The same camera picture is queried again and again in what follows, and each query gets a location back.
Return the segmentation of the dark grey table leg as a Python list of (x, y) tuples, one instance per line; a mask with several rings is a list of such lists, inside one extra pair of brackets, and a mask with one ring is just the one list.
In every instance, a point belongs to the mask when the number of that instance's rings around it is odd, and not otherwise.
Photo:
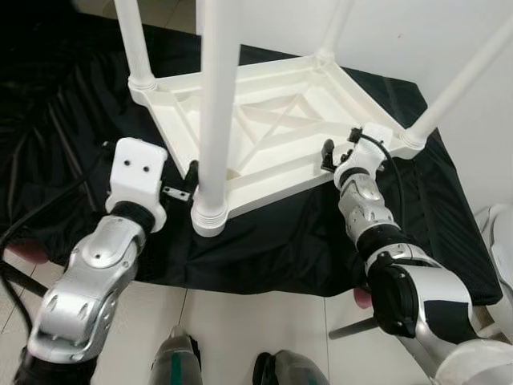
[(359, 320), (359, 322), (353, 322), (351, 324), (347, 324), (347, 326), (342, 326), (340, 329), (331, 330), (329, 332), (329, 340), (337, 340), (338, 338), (353, 336), (353, 334), (360, 334), (363, 333), (363, 331), (377, 328), (377, 320), (374, 318), (366, 318)]

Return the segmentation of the black table cloth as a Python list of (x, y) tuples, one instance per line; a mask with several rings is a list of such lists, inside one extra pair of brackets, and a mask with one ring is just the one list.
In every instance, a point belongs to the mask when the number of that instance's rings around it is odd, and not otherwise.
[[(111, 164), (95, 166), (103, 144), (138, 138), (163, 144), (146, 107), (133, 102), (118, 23), (75, 10), (70, 0), (0, 1), (0, 235), (74, 182), (89, 181), (11, 238), (38, 242), (49, 260), (69, 252), (105, 213)], [(473, 303), (501, 290), (457, 169), (439, 133), (417, 157), (378, 175), (403, 230), (463, 280)], [(138, 279), (234, 294), (292, 292), (332, 297), (363, 282), (330, 183), (228, 220), (220, 236), (195, 234), (189, 206), (166, 205), (165, 226), (147, 239)]]

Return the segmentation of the white plastic chair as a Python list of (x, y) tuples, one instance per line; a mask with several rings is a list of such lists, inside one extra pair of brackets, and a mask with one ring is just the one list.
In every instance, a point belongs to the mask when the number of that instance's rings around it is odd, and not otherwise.
[(474, 215), (478, 230), (483, 236), (494, 264), (499, 287), (503, 292), (497, 305), (488, 306), (492, 318), (505, 327), (512, 326), (512, 282), (513, 282), (513, 213), (511, 206), (488, 206)]

